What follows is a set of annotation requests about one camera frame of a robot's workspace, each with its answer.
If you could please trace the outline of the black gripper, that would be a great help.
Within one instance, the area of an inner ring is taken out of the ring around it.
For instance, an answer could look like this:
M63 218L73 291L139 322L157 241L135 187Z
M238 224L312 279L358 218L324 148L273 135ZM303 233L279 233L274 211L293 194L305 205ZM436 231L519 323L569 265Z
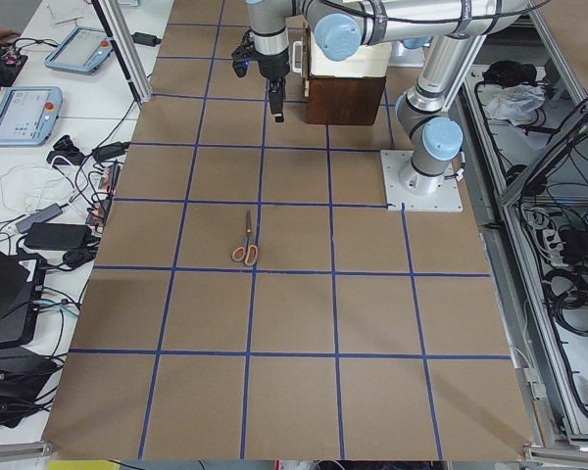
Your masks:
M284 122L283 102L285 81L280 80L288 74L288 51L275 55L258 54L261 76L269 80L269 107L275 122Z

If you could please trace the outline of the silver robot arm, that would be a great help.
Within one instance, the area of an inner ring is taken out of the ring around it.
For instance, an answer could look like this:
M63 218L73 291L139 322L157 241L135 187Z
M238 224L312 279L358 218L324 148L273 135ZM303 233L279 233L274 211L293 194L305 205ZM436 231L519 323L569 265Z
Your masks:
M416 80L397 101L396 115L413 143L398 177L418 195L435 193L460 153L463 133L443 117L444 104L472 60L471 47L527 13L525 1L250 1L250 28L231 57L243 76L257 62L268 82L270 112L282 122L285 77L290 72L287 19L302 16L323 55L334 62L363 46L431 38L430 52Z

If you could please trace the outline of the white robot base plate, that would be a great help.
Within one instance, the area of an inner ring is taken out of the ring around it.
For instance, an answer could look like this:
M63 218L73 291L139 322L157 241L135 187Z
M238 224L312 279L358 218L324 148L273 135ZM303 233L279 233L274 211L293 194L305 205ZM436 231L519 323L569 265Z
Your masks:
M403 212L462 212L459 182L451 163L437 176L424 176L412 166L413 151L382 150L381 169L386 207Z

